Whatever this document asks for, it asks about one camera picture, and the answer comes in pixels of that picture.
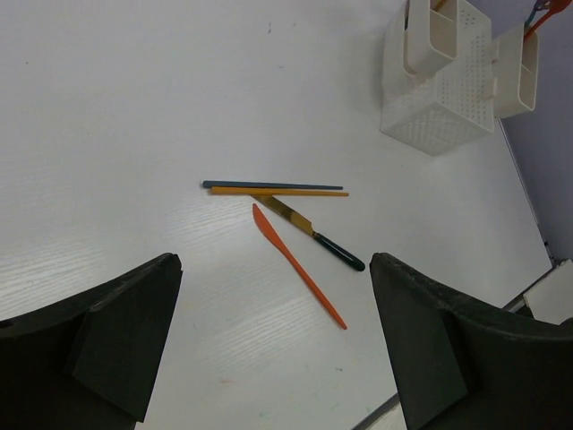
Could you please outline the gold knife dark handle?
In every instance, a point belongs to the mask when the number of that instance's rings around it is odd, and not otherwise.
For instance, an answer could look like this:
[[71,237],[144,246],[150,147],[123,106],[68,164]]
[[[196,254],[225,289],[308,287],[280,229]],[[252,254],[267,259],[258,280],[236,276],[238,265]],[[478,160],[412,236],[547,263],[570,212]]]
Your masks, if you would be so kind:
[[342,246],[331,241],[323,234],[315,231],[312,227],[312,223],[307,218],[284,204],[276,197],[271,195],[254,195],[253,198],[256,201],[262,203],[268,209],[277,213],[277,215],[287,220],[293,226],[299,228],[308,236],[312,237],[315,242],[323,246],[331,254],[336,256],[340,261],[344,262],[355,271],[365,270],[364,262],[362,262],[358,257],[348,252]]

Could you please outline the orange spoon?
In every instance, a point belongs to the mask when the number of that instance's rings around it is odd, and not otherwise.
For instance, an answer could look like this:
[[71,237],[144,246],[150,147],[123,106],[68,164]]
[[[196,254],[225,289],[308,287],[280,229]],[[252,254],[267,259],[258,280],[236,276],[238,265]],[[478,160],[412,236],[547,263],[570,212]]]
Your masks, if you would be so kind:
[[535,4],[540,3],[543,3],[544,8],[535,15],[535,18],[530,27],[524,27],[523,40],[527,40],[529,37],[531,37],[538,30],[538,28],[546,21],[548,21],[553,15],[561,13],[567,9],[571,4],[571,0],[537,0],[535,2]]

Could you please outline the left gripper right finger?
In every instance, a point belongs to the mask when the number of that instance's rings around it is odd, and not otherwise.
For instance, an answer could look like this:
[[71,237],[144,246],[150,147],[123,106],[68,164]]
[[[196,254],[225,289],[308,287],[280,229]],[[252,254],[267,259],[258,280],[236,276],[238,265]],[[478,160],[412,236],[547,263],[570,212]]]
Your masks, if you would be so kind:
[[390,254],[370,271],[408,428],[571,428],[570,322],[489,305]]

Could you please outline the teal spoon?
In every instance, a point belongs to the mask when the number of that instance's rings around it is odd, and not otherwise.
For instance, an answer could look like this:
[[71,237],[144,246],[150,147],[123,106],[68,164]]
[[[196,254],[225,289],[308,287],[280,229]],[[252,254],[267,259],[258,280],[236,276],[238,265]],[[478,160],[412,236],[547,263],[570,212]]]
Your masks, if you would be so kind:
[[528,27],[531,26],[531,23],[533,22],[533,20],[534,20],[534,18],[535,18],[535,15],[536,15],[538,12],[540,12],[543,8],[544,8],[543,3],[535,4],[535,5],[533,6],[531,13],[530,13],[530,14],[528,15],[528,17],[526,18],[526,21],[525,21],[525,24],[524,24],[524,27],[525,27],[525,28],[528,28]]

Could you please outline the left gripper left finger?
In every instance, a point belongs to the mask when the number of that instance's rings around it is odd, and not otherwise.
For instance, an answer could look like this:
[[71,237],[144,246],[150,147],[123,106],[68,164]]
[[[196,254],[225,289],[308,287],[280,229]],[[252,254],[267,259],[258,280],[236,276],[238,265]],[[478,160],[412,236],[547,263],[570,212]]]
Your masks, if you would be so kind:
[[162,254],[1,322],[3,429],[133,429],[144,421],[182,264]]

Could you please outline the gold fork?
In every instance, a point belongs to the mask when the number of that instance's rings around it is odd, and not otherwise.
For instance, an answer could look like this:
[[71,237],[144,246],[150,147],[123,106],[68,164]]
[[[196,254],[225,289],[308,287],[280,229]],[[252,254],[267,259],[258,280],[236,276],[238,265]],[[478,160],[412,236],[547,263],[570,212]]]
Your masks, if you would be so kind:
[[445,5],[446,2],[447,0],[439,0],[438,3],[435,5],[434,10],[438,12],[443,7],[443,5]]

